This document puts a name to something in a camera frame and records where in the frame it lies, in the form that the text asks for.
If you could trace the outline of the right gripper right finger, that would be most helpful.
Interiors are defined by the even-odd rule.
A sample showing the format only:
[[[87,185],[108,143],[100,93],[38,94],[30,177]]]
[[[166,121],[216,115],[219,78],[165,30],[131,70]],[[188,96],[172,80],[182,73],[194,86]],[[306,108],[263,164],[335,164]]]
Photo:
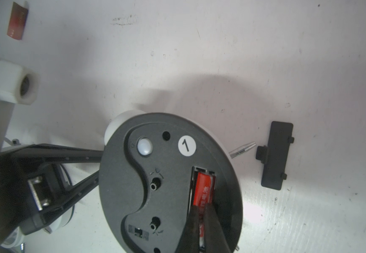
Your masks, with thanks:
[[[204,238],[206,253],[230,253],[218,216],[211,203],[205,206],[204,212]]]

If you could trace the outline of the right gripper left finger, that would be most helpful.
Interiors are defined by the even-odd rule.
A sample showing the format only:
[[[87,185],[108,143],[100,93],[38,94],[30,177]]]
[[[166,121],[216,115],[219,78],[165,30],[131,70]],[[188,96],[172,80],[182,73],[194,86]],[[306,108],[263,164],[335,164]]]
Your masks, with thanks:
[[[202,219],[198,206],[190,208],[183,232],[175,253],[199,253],[200,252],[200,225]]]

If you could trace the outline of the black battery cover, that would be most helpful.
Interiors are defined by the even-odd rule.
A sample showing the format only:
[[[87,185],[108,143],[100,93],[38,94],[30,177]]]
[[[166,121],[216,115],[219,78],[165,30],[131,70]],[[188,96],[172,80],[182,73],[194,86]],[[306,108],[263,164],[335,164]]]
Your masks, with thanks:
[[[256,159],[263,165],[261,185],[273,190],[281,190],[285,173],[289,147],[294,143],[292,136],[294,125],[288,122],[273,121],[267,145],[258,146]]]

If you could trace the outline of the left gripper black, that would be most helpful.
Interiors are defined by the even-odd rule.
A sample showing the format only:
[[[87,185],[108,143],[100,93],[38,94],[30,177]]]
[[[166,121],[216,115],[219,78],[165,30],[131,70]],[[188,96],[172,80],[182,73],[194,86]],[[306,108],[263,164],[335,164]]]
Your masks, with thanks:
[[[99,171],[66,184],[63,163],[100,163],[103,151],[32,144],[0,153],[0,246],[16,229],[29,235],[49,227],[99,185]]]

